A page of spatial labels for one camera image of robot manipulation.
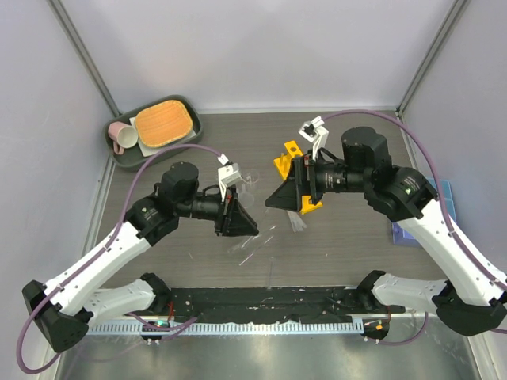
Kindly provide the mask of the yellow test tube rack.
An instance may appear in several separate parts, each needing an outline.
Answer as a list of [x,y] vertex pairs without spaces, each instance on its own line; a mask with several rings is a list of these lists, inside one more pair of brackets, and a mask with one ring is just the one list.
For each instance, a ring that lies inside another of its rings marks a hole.
[[[296,179],[300,162],[298,158],[303,156],[303,152],[295,140],[288,141],[284,144],[285,152],[281,153],[278,157],[273,159],[273,164],[280,174],[283,181],[287,179]],[[299,198],[300,215],[307,215],[313,211],[323,208],[322,201],[313,204],[309,195],[301,195]]]

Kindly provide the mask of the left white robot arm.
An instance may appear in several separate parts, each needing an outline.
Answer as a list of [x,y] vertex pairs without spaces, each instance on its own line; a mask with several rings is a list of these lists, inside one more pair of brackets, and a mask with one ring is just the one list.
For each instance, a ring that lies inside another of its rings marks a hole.
[[257,235],[257,223],[238,197],[236,185],[242,180],[238,165],[219,168],[214,193],[199,189],[198,176],[198,168],[191,163],[172,165],[154,191],[134,202],[99,245],[46,283],[33,280],[24,286],[28,312],[54,352],[72,348],[89,329],[108,319],[143,310],[158,316],[167,310],[171,290],[153,273],[116,289],[102,286],[125,264],[174,232],[180,219],[211,221],[218,236]]

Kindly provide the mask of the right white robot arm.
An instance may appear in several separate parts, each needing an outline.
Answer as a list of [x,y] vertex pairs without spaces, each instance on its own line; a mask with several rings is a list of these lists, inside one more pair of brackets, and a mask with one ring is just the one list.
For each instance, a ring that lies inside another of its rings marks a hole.
[[371,127],[348,129],[341,143],[343,158],[324,148],[293,158],[266,207],[297,212],[304,196],[319,202],[328,192],[361,193],[368,206],[408,231],[446,275],[424,281],[374,270],[342,305],[369,313],[401,306],[435,314],[463,336],[497,329],[506,317],[506,275],[482,273],[478,266],[490,263],[473,245],[472,256],[466,255],[460,244],[470,241],[441,210],[436,189],[416,169],[394,165],[387,140]]

